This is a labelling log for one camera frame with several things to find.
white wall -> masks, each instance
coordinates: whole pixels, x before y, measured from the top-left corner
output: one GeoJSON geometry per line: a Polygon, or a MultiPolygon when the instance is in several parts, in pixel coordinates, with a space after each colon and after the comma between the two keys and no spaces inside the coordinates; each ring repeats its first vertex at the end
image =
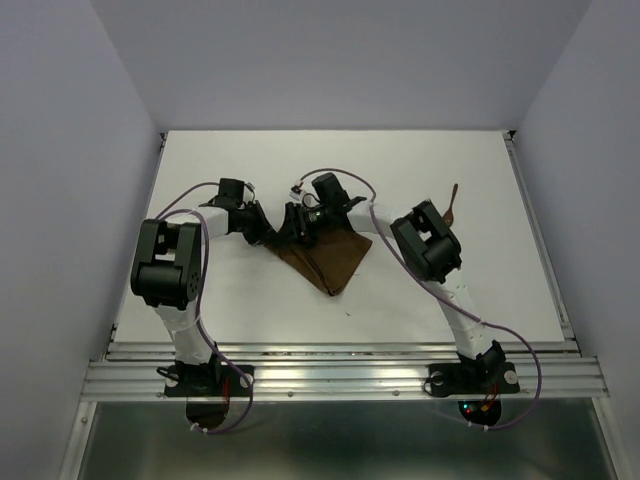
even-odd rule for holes
{"type": "Polygon", "coordinates": [[[163,129],[516,128],[588,0],[92,0],[163,129]]]}
{"type": "Polygon", "coordinates": [[[584,350],[640,473],[640,2],[594,0],[516,135],[584,350]]]}
{"type": "Polygon", "coordinates": [[[159,145],[88,1],[4,2],[0,32],[0,477],[48,479],[108,338],[159,145]]]}

folded cloth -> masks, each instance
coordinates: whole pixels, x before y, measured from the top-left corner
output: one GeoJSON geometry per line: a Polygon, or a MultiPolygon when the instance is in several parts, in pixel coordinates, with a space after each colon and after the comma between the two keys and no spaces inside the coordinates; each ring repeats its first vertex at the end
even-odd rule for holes
{"type": "Polygon", "coordinates": [[[342,227],[326,227],[311,247],[298,243],[265,244],[320,291],[338,295],[371,248],[371,240],[342,227]]]}

small object on table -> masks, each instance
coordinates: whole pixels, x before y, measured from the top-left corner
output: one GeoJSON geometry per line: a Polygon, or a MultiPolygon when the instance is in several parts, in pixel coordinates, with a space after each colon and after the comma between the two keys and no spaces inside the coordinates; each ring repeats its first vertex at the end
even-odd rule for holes
{"type": "Polygon", "coordinates": [[[456,183],[453,186],[453,192],[451,192],[451,202],[449,203],[449,210],[444,212],[442,218],[444,219],[444,223],[447,224],[447,227],[453,225],[453,201],[456,199],[456,195],[458,194],[458,184],[456,183]]]}

white tabletop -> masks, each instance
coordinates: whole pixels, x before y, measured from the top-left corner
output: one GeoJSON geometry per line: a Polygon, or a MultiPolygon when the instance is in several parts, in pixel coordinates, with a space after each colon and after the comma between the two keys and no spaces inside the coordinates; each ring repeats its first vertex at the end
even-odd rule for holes
{"type": "MultiPolygon", "coordinates": [[[[292,184],[320,167],[360,174],[378,190],[379,203],[407,213],[425,198],[443,213],[458,183],[453,231],[478,313],[530,341],[563,340],[500,132],[172,131],[148,216],[196,183],[231,177],[256,186],[278,228],[292,184]]],[[[355,180],[339,179],[351,197],[368,196],[355,180]]],[[[215,193],[201,189],[178,206],[192,208],[215,193]]],[[[371,238],[373,247],[337,297],[240,234],[214,240],[202,302],[207,330],[222,342],[452,341],[436,301],[371,238]]],[[[160,319],[128,288],[118,322],[117,342],[169,341],[160,319]]]]}

wooden spoon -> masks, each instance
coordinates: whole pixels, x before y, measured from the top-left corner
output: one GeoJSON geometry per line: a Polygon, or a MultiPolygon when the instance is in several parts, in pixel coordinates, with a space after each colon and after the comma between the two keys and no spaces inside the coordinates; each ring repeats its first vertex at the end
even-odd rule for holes
{"type": "Polygon", "coordinates": [[[451,192],[451,203],[449,203],[449,210],[444,212],[442,218],[444,219],[444,223],[447,224],[448,227],[453,225],[453,201],[456,199],[456,195],[458,194],[458,184],[456,183],[453,186],[453,192],[451,192]]]}

